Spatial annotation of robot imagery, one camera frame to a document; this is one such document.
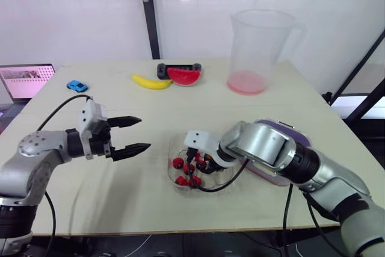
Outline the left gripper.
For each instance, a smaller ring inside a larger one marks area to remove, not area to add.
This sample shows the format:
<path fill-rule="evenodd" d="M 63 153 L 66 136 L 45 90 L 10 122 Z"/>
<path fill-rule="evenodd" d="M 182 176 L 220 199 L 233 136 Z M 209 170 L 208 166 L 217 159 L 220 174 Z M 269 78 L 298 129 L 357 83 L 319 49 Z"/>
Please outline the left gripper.
<path fill-rule="evenodd" d="M 124 149 L 115 150 L 111 144 L 111 128 L 125 128 L 140 123 L 142 120 L 134 116 L 121 116 L 108 118 L 106 121 L 98 122 L 91 129 L 89 139 L 91 152 L 93 155 L 112 158 L 113 161 L 120 161 L 135 157 L 147 150 L 150 143 L 135 143 L 125 146 Z"/>

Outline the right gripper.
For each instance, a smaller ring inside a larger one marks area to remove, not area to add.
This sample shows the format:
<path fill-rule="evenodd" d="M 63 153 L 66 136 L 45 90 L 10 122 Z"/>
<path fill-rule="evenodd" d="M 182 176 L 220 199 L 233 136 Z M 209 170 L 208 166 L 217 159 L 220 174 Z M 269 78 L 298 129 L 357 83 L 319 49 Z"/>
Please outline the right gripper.
<path fill-rule="evenodd" d="M 211 157 L 208 154 L 204 155 L 204 161 L 206 163 L 205 168 L 204 168 L 204 173 L 210 175 L 211 173 L 214 172 L 222 172 L 224 170 L 224 167 L 218 165 L 213 157 Z"/>

